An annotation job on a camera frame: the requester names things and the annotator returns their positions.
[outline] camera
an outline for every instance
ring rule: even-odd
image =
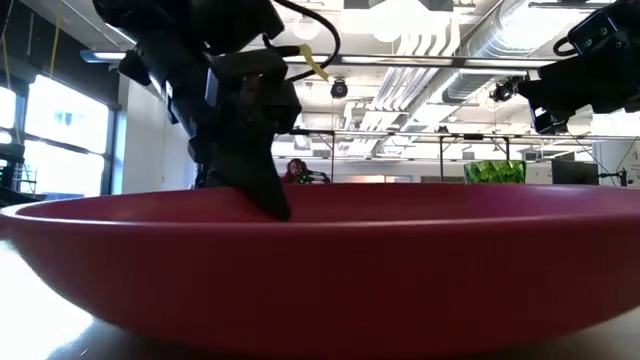
[[[334,99],[344,99],[349,93],[349,88],[344,79],[336,79],[331,86],[331,97]]]

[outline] person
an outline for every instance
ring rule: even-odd
[[[318,181],[328,184],[331,182],[327,174],[309,170],[307,164],[300,159],[289,161],[287,172],[280,178],[280,181],[284,184],[313,184]]]

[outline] desk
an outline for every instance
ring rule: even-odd
[[[91,317],[51,291],[0,242],[0,359],[244,360],[143,339]],[[540,344],[455,360],[637,360],[640,309]]]

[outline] ceiling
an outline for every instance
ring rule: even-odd
[[[55,23],[58,1],[52,0],[21,0],[31,7],[45,19]],[[343,27],[344,13],[343,0],[297,0],[295,1],[308,8],[314,9],[325,16],[339,29]],[[458,16],[460,22],[460,34],[464,34],[482,19],[483,15],[495,4],[495,0],[455,0],[456,6],[475,6],[471,12],[465,12]],[[119,35],[116,31],[106,26],[96,14],[91,0],[62,0],[60,7],[61,28],[80,42],[94,50],[126,50],[133,44]],[[296,22],[299,16],[288,10],[279,8],[283,21],[287,25],[287,30],[274,40],[274,44],[299,44],[304,42],[295,31]],[[342,54],[394,54],[401,46],[399,39],[392,42],[379,41],[373,32],[349,32],[342,33]],[[312,47],[314,53],[330,53],[333,50],[333,40],[325,29],[320,29],[317,36],[312,40],[306,40]],[[551,57],[552,44],[555,39],[536,51],[534,57]],[[261,41],[254,41],[249,48],[261,47]],[[292,65],[290,73],[306,71],[306,66]],[[371,102],[378,94],[383,83],[388,67],[378,66],[344,66],[330,67],[329,72],[333,79],[343,78],[349,86],[349,95],[342,100],[332,99],[330,96],[331,82],[320,79],[317,76],[299,81],[296,84],[298,96],[303,105],[304,112],[314,114],[313,121],[306,123],[306,126],[331,128],[340,126],[341,122],[336,121],[344,114],[344,109],[349,102]],[[507,104],[502,104],[497,109],[493,109],[493,104],[487,102],[488,90],[481,90],[476,93],[475,98],[468,101],[469,106],[456,110],[451,116],[443,120],[448,125],[449,131],[459,132],[491,132],[509,131],[513,133],[525,133],[530,131],[530,110],[525,99],[516,98]],[[571,123],[572,133],[583,134],[590,131],[591,114],[588,111],[581,112]]]

